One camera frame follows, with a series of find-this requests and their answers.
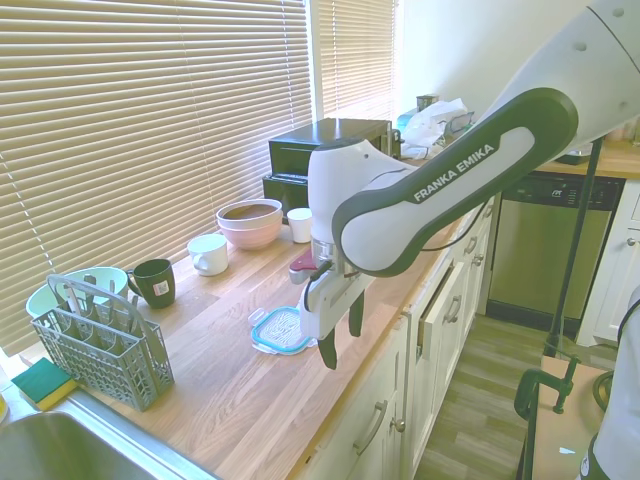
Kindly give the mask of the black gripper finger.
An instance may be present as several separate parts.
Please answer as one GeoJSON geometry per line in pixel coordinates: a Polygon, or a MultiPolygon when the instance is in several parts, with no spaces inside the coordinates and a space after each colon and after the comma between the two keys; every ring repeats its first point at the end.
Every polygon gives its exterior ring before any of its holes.
{"type": "Polygon", "coordinates": [[[331,370],[335,370],[337,367],[335,333],[329,332],[325,338],[318,339],[317,345],[324,365],[331,370]]]}
{"type": "Polygon", "coordinates": [[[352,337],[359,337],[362,330],[364,314],[365,292],[362,291],[352,303],[349,309],[349,333],[352,337]]]}

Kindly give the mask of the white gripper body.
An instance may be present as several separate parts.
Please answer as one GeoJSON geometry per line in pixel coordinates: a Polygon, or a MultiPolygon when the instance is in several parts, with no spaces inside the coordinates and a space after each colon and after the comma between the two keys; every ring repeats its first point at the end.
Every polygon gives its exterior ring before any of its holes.
{"type": "Polygon", "coordinates": [[[370,284],[371,277],[362,273],[346,278],[342,273],[326,272],[309,281],[299,301],[302,333],[316,340],[325,338],[370,284]]]}

